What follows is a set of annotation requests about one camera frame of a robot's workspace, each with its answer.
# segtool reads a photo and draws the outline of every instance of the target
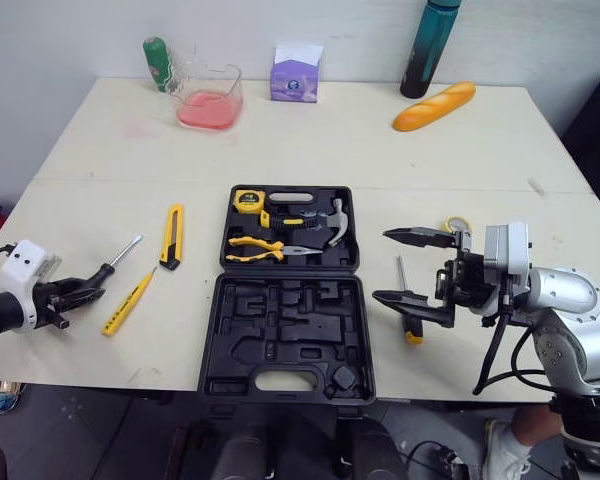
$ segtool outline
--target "yellow pliers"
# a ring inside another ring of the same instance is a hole
[[[225,258],[231,262],[253,262],[255,260],[262,260],[264,258],[274,257],[277,261],[284,258],[285,255],[312,255],[315,253],[322,253],[322,250],[315,250],[307,247],[298,247],[295,245],[285,245],[282,242],[269,243],[266,240],[253,237],[234,237],[229,239],[229,245],[232,247],[239,247],[242,245],[253,245],[255,247],[262,247],[267,252],[253,255],[251,257],[238,257],[236,255],[227,255]]]

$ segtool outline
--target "tissue box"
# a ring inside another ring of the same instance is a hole
[[[318,101],[320,45],[278,46],[271,69],[271,100]]]

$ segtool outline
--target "green bottle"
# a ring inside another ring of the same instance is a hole
[[[172,73],[167,44],[160,37],[149,37],[143,42],[142,48],[147,57],[149,72],[158,85],[158,90],[164,92]]]

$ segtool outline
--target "hammer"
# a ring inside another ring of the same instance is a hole
[[[334,213],[333,215],[326,216],[327,227],[337,228],[338,231],[331,238],[331,240],[327,242],[330,247],[335,247],[340,242],[340,240],[342,240],[342,236],[347,231],[347,228],[349,228],[349,217],[346,213],[342,211],[342,199],[334,198],[333,206],[336,209],[336,213]]]
[[[333,207],[336,209],[335,213],[327,215],[326,213],[304,213],[303,217],[288,218],[288,217],[273,217],[264,210],[260,211],[260,225],[265,228],[272,228],[278,232],[285,232],[288,230],[298,230],[304,228],[315,228],[320,230],[321,228],[337,228],[336,234],[329,240],[328,245],[335,247],[349,228],[349,217],[342,211],[342,199],[334,198]]]

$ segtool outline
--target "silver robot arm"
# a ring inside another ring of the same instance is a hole
[[[600,289],[576,269],[532,268],[523,309],[549,383],[600,396]]]
[[[554,393],[552,408],[562,415],[567,454],[578,467],[600,469],[600,288],[576,269],[532,268],[527,226],[524,223],[488,226],[484,255],[470,252],[468,232],[427,228],[399,228],[385,232],[408,245],[455,248],[454,260],[438,270],[436,298],[442,306],[412,291],[378,290],[373,297],[403,315],[454,326],[455,307],[482,316],[495,333],[485,355],[478,395],[486,386],[516,376],[527,385]],[[490,367],[508,325],[527,327],[511,358],[512,371],[488,378]],[[544,370],[523,371],[516,366],[524,341],[533,336]],[[549,385],[531,381],[543,373]],[[566,478],[585,478],[569,475]]]

